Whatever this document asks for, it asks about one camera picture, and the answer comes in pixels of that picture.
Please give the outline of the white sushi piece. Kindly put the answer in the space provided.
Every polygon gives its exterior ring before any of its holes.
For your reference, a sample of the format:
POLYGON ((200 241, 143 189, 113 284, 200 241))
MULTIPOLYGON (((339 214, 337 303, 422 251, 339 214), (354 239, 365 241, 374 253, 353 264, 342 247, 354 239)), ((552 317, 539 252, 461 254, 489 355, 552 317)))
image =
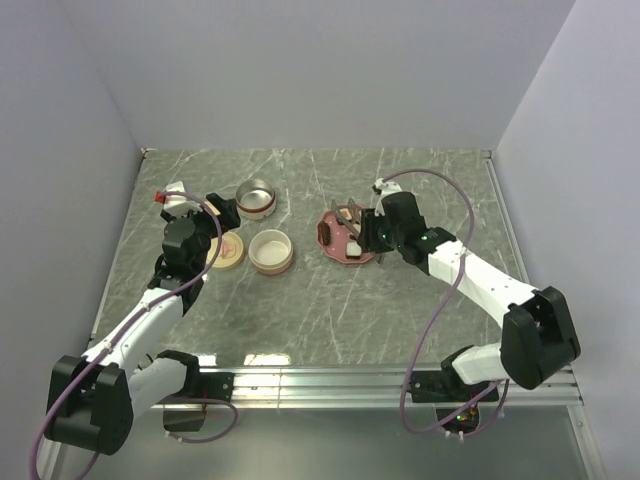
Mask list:
POLYGON ((356 241, 350 241, 345 246, 345 257, 347 259, 359 259, 362 256, 362 249, 356 241))

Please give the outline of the metal tongs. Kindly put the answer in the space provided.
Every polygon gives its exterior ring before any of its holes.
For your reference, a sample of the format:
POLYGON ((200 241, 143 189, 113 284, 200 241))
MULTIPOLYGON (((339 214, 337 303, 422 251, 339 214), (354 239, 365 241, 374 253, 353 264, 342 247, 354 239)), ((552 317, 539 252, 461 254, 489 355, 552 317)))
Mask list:
POLYGON ((352 198, 346 205, 331 204, 331 214, 327 220, 330 227, 330 242, 326 248, 328 255, 340 263, 347 265, 364 264, 375 260, 382 264, 383 254, 366 253, 358 243, 361 233, 362 209, 352 198))

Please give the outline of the orange topped sushi piece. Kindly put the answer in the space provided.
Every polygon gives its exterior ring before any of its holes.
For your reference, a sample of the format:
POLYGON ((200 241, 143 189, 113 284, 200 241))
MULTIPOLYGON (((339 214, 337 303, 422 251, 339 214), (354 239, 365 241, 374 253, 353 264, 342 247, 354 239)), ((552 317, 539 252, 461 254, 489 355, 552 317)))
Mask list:
POLYGON ((339 219, 341 221, 343 221, 343 220, 347 220, 349 222, 355 222, 356 221, 355 213, 357 212, 357 209, 353 205, 351 205, 351 206, 349 206, 349 205, 341 205, 338 208, 338 211, 339 211, 338 217, 339 217, 339 219))

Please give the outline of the dark brown food piece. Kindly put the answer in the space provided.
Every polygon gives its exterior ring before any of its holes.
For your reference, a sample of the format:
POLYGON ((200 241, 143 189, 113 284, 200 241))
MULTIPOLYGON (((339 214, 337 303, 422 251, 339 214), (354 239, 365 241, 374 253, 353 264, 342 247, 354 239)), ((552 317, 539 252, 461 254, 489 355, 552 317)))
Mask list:
POLYGON ((321 242, 324 246, 328 246, 331 243, 331 228, 330 225, 326 222, 321 222, 318 225, 318 231, 320 235, 321 242))

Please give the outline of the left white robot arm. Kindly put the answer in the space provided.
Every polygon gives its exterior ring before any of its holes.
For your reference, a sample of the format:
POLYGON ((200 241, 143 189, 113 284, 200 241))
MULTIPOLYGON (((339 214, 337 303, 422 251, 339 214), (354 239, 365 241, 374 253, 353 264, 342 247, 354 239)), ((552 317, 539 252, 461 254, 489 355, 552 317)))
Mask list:
POLYGON ((205 200, 161 191, 157 201, 185 200, 180 213, 163 209, 162 252, 140 301, 103 340, 78 357, 54 365, 42 435, 96 454, 112 455, 125 443, 134 420, 174 397, 199 400, 199 360, 184 352, 161 352, 140 362, 195 304, 220 249, 213 240, 241 223, 237 204, 210 193, 205 200))

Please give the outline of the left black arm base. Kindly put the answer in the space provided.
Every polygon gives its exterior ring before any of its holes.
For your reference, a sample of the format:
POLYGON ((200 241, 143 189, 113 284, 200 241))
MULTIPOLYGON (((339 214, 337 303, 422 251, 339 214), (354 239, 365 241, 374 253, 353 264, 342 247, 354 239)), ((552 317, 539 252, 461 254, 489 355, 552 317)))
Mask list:
POLYGON ((214 406, 231 403, 235 374, 229 371, 199 373, 195 384, 162 400, 162 421, 170 434, 199 433, 208 417, 207 400, 214 406))

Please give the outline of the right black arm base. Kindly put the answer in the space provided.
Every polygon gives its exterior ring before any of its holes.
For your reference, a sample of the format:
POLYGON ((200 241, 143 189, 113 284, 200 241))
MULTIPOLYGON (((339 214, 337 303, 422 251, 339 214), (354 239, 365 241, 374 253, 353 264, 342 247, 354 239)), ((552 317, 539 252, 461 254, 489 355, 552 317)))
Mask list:
MULTIPOLYGON (((489 381, 466 385, 451 380, 443 371, 421 370, 411 374, 408 394, 412 404, 435 404, 436 418, 440 421, 455 410, 455 407, 446 408, 445 404, 465 404, 489 386, 489 381)), ((470 434, 480 427, 480 420, 479 405, 475 403, 446 422, 443 429, 451 434, 470 434)))

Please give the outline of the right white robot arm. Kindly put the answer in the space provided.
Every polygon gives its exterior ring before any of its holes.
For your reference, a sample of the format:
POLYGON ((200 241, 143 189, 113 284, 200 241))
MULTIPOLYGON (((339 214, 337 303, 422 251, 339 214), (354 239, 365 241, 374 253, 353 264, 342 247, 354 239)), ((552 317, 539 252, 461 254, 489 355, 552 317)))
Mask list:
POLYGON ((361 213, 358 243, 368 253, 397 251, 424 274, 452 286, 501 330, 499 342, 470 346, 442 362, 442 391, 460 400, 484 381, 511 380, 533 390, 576 360, 581 347, 565 296, 537 289, 484 261, 441 227, 428 227, 416 197, 397 183, 374 189, 361 213))

